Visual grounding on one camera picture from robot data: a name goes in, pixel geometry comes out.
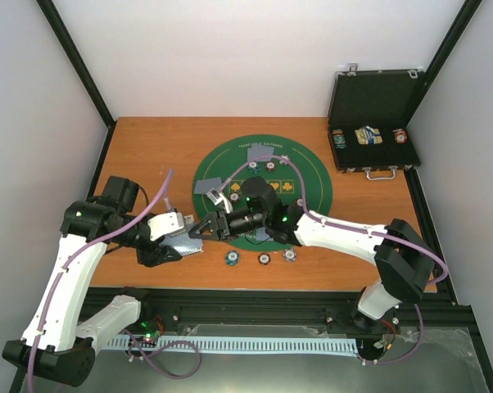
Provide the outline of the grey card deck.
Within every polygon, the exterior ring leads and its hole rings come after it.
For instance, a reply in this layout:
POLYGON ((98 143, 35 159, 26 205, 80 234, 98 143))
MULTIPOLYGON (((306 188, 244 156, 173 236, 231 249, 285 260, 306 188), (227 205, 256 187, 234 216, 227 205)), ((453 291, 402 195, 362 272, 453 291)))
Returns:
POLYGON ((201 239, 190 238, 188 233, 181 233, 176 236, 165 236, 162 245, 172 247, 182 257, 194 255, 203 250, 203 241, 201 239))

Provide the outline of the green blue chip stack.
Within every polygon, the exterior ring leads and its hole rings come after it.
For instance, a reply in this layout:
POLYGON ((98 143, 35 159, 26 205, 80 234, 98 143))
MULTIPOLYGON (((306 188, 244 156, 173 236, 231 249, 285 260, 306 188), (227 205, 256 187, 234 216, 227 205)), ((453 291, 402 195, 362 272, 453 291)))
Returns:
POLYGON ((237 251, 229 251, 225 256, 225 264, 235 266, 239 263, 240 255, 237 251))

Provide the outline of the blue backed playing card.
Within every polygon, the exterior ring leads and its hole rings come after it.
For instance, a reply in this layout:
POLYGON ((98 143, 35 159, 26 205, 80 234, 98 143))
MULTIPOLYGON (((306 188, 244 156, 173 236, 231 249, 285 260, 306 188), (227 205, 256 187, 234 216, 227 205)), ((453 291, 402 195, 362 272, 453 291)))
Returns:
POLYGON ((206 195, 209 192, 218 192, 223 181, 220 177, 198 179, 195 182, 193 194, 206 195))

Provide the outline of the red brown chip stack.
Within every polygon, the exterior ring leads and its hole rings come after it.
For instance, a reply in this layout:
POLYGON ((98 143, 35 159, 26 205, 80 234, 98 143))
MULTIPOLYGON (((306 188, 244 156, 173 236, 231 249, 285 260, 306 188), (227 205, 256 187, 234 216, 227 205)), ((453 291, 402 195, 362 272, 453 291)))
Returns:
POLYGON ((258 255, 258 262, 262 265, 267 265, 271 261, 271 257, 267 253, 261 253, 258 255))

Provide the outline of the purple white chip stack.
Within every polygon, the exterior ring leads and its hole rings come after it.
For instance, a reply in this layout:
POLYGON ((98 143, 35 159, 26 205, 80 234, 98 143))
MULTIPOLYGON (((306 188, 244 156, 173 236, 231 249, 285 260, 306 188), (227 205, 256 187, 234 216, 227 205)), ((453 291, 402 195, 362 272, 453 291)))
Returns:
POLYGON ((287 248, 283 251, 283 258, 287 262, 294 262, 297 258, 297 253, 294 248, 287 248))

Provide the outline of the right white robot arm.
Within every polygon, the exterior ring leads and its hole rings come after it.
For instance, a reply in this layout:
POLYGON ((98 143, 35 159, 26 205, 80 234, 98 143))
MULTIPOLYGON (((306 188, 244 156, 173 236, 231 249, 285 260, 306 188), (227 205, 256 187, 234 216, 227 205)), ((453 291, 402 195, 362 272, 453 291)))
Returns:
POLYGON ((220 208, 195 224, 190 238, 228 242, 262 228, 283 245, 328 249, 370 263, 378 271, 378 280, 363 289, 351 312, 340 316, 341 323, 361 332, 370 332, 390 309, 422 299, 435 262, 423 239, 405 221, 365 225, 332 219, 304 204, 283 203, 261 177, 244 181, 241 195, 246 204, 235 210, 228 198, 211 190, 209 198, 220 208))

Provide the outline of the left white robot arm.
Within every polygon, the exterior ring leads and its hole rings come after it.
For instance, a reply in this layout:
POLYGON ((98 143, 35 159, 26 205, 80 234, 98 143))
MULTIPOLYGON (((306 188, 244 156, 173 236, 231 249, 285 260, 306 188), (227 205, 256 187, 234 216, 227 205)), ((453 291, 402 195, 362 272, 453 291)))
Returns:
POLYGON ((36 377, 80 386, 97 353, 115 335, 131 324, 140 330, 153 324, 154 308, 129 293, 116 296, 84 323, 79 322, 79 314, 93 274, 111 243, 134 249, 138 262, 146 267, 181 260, 163 240, 185 228, 183 215, 175 210, 152 213, 173 175, 172 171, 167 174, 138 215, 131 212, 139 185, 116 176, 109 178, 101 195, 76 201, 66 209, 55 266, 39 306, 21 338, 8 341, 2 351, 6 361, 25 372, 28 391, 34 391, 36 377))

